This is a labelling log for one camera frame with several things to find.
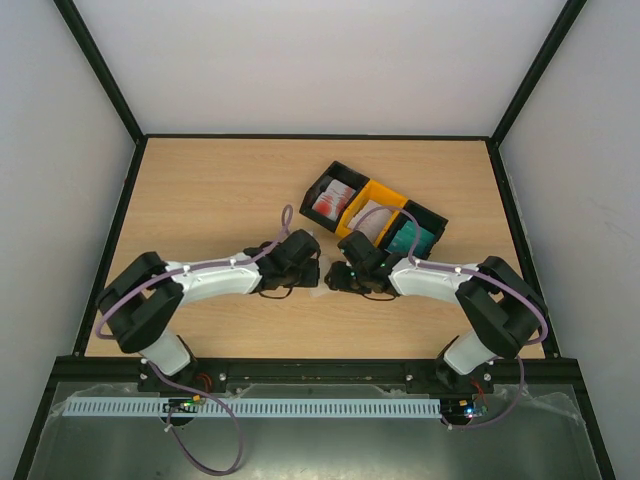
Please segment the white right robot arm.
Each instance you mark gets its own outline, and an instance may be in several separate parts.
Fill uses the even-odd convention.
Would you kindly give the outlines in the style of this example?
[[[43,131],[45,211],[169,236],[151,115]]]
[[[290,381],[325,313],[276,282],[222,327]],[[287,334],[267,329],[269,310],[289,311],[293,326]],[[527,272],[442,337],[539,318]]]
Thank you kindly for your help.
[[[479,264],[432,262],[383,251],[359,231],[343,238],[338,248],[344,259],[325,276],[331,290],[427,297],[462,309],[471,330],[444,348],[443,363],[436,367],[437,382],[447,391],[460,390],[481,364],[514,359],[524,346],[548,336],[544,301],[500,257]]]

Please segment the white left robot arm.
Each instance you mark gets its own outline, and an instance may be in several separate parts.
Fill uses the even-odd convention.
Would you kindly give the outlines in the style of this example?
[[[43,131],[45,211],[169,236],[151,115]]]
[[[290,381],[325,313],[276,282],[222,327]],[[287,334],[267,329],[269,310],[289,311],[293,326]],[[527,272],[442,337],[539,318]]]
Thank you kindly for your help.
[[[175,376],[195,362],[169,329],[175,312],[190,303],[223,295],[262,295],[279,288],[314,288],[321,248],[299,229],[231,257],[195,263],[168,262],[152,251],[136,258],[98,295],[107,336],[124,353],[137,353],[162,374]]]

